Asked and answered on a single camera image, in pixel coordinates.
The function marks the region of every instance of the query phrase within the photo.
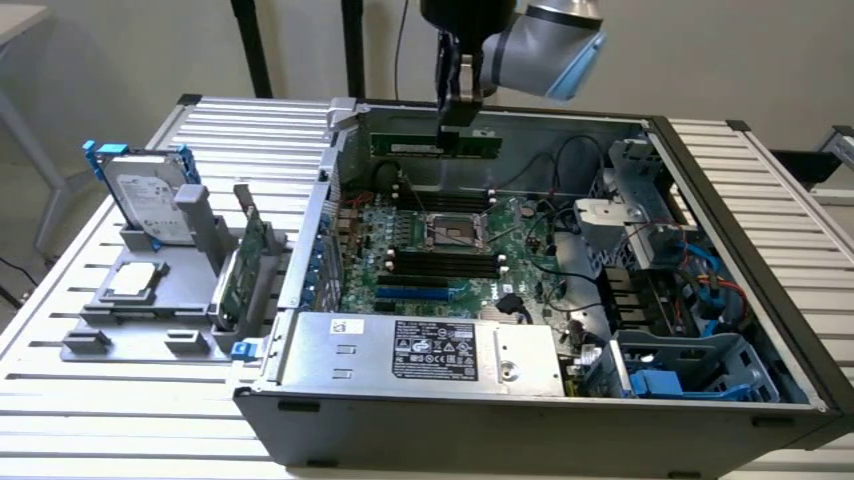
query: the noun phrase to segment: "white sticker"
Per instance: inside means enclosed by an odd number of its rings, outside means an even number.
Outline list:
[[[329,333],[361,335],[364,333],[364,320],[360,318],[333,318],[329,325]]]
[[[390,144],[392,153],[441,153],[441,149],[434,145],[405,145],[400,143]]]
[[[162,243],[192,243],[171,187],[157,177],[121,174],[118,188],[142,230]]]

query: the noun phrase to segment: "blue pcie slot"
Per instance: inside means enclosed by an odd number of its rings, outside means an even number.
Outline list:
[[[376,298],[390,298],[396,300],[436,300],[449,302],[452,292],[448,288],[386,288],[378,287],[374,292]]]

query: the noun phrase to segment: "hard drive label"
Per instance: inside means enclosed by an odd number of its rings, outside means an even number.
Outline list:
[[[390,373],[412,380],[477,381],[470,323],[394,322]]]
[[[157,177],[121,174],[118,188],[142,230],[162,243],[192,242],[169,184]]]

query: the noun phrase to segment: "white wall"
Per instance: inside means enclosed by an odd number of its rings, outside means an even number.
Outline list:
[[[338,1],[257,1],[276,93],[344,95]],[[82,138],[142,143],[182,92],[250,95],[228,0],[11,2],[45,4],[54,13],[15,42],[0,86],[59,164],[79,165]],[[569,108],[739,118],[781,147],[808,147],[827,125],[854,123],[849,0],[600,4],[609,42]],[[402,0],[365,0],[372,97],[392,97],[401,7]],[[404,98],[432,99],[433,61],[434,32],[412,0],[400,61]],[[509,91],[494,101],[546,105]]]
[[[337,2],[314,3],[333,12]],[[400,91],[405,98],[429,99],[434,33],[420,18],[417,2],[410,3]],[[761,140],[780,148],[809,148],[831,124],[854,123],[851,0],[598,4],[608,44],[568,108],[745,120]],[[392,96],[401,7],[401,0],[366,0],[373,14],[365,21],[372,49],[368,93],[376,97]],[[496,97],[502,105],[554,107],[510,91]]]
[[[228,0],[2,3],[53,12],[13,42],[0,87],[66,170],[85,168],[86,138],[143,144],[181,93],[250,95]]]

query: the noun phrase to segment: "cpu socket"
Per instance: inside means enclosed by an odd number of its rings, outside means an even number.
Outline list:
[[[424,226],[426,247],[482,248],[480,215],[430,214]]]

